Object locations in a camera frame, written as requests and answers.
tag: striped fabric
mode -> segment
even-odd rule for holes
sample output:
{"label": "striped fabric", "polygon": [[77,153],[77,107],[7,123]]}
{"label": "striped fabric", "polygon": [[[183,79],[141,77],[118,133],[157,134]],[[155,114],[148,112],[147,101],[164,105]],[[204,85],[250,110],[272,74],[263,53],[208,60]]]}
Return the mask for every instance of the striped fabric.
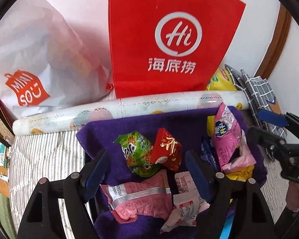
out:
{"label": "striped fabric", "polygon": [[[16,230],[40,178],[62,180],[83,168],[85,152],[76,133],[66,131],[16,136],[10,163],[11,213]],[[66,237],[74,239],[64,199],[59,199],[59,206]]]}

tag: white plastic bag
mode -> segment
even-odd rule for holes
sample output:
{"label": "white plastic bag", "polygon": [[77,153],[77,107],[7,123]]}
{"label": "white plastic bag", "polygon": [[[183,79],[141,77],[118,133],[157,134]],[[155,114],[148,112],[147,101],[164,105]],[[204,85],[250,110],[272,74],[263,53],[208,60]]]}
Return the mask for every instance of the white plastic bag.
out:
{"label": "white plastic bag", "polygon": [[0,21],[0,99],[17,118],[95,102],[103,67],[46,0],[17,0]]}

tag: blue gripper pad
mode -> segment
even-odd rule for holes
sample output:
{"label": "blue gripper pad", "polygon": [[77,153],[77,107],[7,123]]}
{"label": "blue gripper pad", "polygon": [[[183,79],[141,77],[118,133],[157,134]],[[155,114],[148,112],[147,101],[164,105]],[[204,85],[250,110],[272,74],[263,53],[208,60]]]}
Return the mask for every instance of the blue gripper pad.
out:
{"label": "blue gripper pad", "polygon": [[195,159],[192,155],[192,152],[187,151],[185,154],[185,163],[186,166],[190,172],[190,175],[193,178],[193,181],[196,185],[196,188],[198,190],[199,195],[201,196],[202,199],[205,199],[207,203],[211,203],[212,201],[212,193],[210,191],[210,182],[208,179],[204,176],[204,174],[201,172],[200,167],[198,166],[198,163],[203,164],[203,162],[198,158]]}
{"label": "blue gripper pad", "polygon": [[258,118],[262,121],[268,122],[272,125],[278,126],[278,127],[286,127],[288,126],[288,121],[283,115],[270,112],[267,110],[260,110],[258,112]]}
{"label": "blue gripper pad", "polygon": [[109,162],[109,154],[107,151],[105,151],[86,180],[86,191],[83,196],[85,201],[88,201],[89,199],[92,199],[95,196],[100,183],[104,179],[105,171],[108,168]]}

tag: food wrapper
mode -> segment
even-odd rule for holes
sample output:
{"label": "food wrapper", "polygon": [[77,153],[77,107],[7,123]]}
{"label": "food wrapper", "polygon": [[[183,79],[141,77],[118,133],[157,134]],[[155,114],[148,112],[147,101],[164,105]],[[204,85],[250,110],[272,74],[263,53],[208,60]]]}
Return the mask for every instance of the food wrapper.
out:
{"label": "food wrapper", "polygon": [[215,116],[207,117],[207,134],[212,137],[215,132]]}
{"label": "food wrapper", "polygon": [[222,103],[215,117],[213,142],[221,168],[227,164],[240,143],[241,128],[229,108]]}
{"label": "food wrapper", "polygon": [[228,164],[225,164],[222,167],[223,171],[226,174],[256,164],[256,160],[251,154],[250,149],[247,145],[247,139],[244,130],[241,130],[239,155],[240,155],[239,157],[235,158],[233,161],[231,161]]}
{"label": "food wrapper", "polygon": [[162,164],[166,168],[177,172],[182,161],[181,146],[181,143],[176,141],[165,128],[160,128],[150,156],[150,162]]}
{"label": "food wrapper", "polygon": [[[187,172],[179,172],[175,174],[175,181],[177,184],[177,188],[180,194],[185,192],[197,191],[196,185],[193,181],[190,173]],[[209,204],[205,199],[202,199],[197,191],[198,200],[199,200],[199,213],[209,208]]]}
{"label": "food wrapper", "polygon": [[199,200],[198,191],[174,195],[174,208],[160,233],[169,232],[178,226],[196,226]]}
{"label": "food wrapper", "polygon": [[119,223],[134,222],[137,215],[166,220],[172,211],[166,170],[159,171],[141,183],[101,185],[101,188],[108,198],[111,213]]}
{"label": "food wrapper", "polygon": [[174,195],[174,208],[161,228],[169,232],[178,226],[196,226],[197,214],[209,208],[209,204],[198,193],[192,176],[187,172],[175,174],[179,194]]}
{"label": "food wrapper", "polygon": [[200,158],[203,162],[207,162],[216,172],[220,172],[220,166],[214,158],[215,148],[211,137],[203,137],[201,145]]}
{"label": "food wrapper", "polygon": [[121,144],[126,164],[133,173],[150,177],[160,170],[160,165],[149,162],[153,146],[141,133],[121,135],[114,142]]}
{"label": "food wrapper", "polygon": [[227,69],[219,67],[210,79],[206,91],[237,91]]}
{"label": "food wrapper", "polygon": [[250,165],[250,166],[248,166],[246,168],[243,168],[243,169],[241,169],[239,171],[226,174],[226,176],[228,178],[230,178],[231,180],[245,182],[246,180],[248,180],[249,178],[252,177],[252,175],[253,175],[253,169],[254,168],[255,167],[253,165]]}

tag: red paper bag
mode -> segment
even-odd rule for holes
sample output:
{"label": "red paper bag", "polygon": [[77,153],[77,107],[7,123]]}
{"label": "red paper bag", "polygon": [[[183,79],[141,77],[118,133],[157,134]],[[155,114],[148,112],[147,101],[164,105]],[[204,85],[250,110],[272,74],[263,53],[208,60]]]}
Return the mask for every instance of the red paper bag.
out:
{"label": "red paper bag", "polygon": [[244,8],[240,0],[109,0],[116,97],[204,90]]}

